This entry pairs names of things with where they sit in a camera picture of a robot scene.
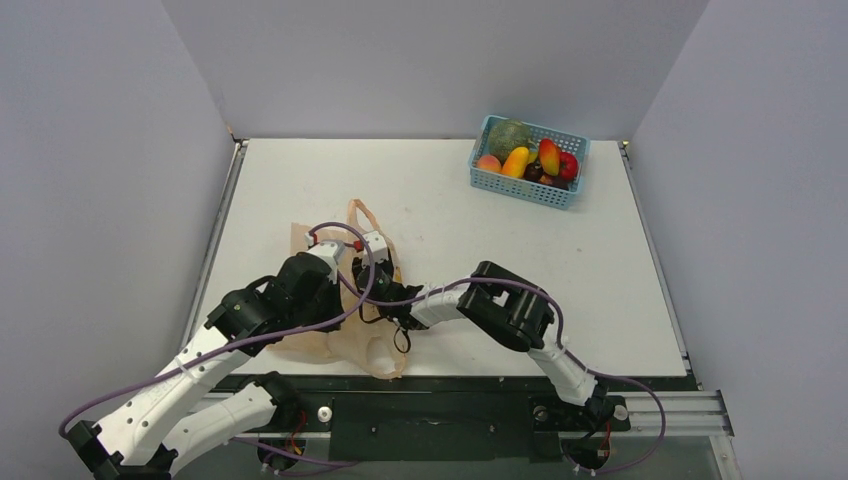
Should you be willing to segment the orange plastic bag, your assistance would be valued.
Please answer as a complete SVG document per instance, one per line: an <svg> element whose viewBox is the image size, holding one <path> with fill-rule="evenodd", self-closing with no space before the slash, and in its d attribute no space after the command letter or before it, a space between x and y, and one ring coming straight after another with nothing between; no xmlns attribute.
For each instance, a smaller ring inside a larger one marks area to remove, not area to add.
<svg viewBox="0 0 848 480"><path fill-rule="evenodd" d="M358 222L364 214L366 226ZM374 214L360 199L353 198L347 205L346 223L360 233L377 230L383 235ZM299 223L290 225L291 254L306 251L305 234L309 226ZM319 239L353 241L354 236L339 230L324 230ZM296 334L273 344L268 350L273 355L294 362L329 364L346 362L355 365L365 374L381 380L400 378L407 365L406 353L395 346L397 327L388 320L367 324L357 313L340 324L339 330L330 332L310 331Z"/></svg>

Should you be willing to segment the fake yellow banana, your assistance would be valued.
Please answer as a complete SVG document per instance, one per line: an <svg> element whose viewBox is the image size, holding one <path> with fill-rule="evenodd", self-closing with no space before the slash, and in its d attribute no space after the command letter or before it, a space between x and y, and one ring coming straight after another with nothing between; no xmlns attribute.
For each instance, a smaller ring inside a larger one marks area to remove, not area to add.
<svg viewBox="0 0 848 480"><path fill-rule="evenodd" d="M510 178L520 179L524 176L529 164L530 150L525 146L513 149L504 161L501 174Z"/></svg>

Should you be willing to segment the fake green melon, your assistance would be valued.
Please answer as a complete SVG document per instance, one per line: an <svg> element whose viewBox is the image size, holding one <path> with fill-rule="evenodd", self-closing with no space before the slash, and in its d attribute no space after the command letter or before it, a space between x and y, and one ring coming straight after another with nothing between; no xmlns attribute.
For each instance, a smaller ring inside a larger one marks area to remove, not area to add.
<svg viewBox="0 0 848 480"><path fill-rule="evenodd" d="M512 118L498 120L489 130L488 152L503 164L518 147L529 147L532 143L530 127Z"/></svg>

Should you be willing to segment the fake red mango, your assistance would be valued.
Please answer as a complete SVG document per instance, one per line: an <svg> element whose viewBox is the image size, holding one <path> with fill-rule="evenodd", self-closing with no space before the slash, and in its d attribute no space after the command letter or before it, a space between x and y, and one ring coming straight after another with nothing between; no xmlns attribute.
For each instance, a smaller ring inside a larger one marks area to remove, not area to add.
<svg viewBox="0 0 848 480"><path fill-rule="evenodd" d="M556 177L560 171L560 149L550 138L543 138L538 144L537 160L545 175Z"/></svg>

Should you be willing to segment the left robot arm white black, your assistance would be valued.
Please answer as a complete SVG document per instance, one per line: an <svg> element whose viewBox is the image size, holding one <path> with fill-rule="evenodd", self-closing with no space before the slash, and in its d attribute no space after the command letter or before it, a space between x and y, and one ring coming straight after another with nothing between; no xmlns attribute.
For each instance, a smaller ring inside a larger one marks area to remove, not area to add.
<svg viewBox="0 0 848 480"><path fill-rule="evenodd" d="M99 420L71 414L60 436L96 479L170 479L234 436L266 425L291 427L299 405L276 372L199 412L191 409L267 345L342 320L343 249L321 242L289 257L277 274L229 292L162 372L126 388L129 399Z"/></svg>

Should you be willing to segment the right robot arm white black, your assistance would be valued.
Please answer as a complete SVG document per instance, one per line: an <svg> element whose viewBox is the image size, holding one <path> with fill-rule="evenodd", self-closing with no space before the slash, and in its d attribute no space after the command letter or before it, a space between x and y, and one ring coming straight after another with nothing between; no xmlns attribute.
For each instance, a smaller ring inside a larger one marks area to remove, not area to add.
<svg viewBox="0 0 848 480"><path fill-rule="evenodd" d="M537 285L492 261L480 262L469 277L443 287L404 285L389 276L391 265L384 261L370 267L363 258L351 264L352 290L358 294L365 292L369 275L375 275L367 302L377 308L379 320L395 323L404 333L467 320L502 347L527 354L553 385L572 424L588 427L614 411L605 387L548 330L556 309Z"/></svg>

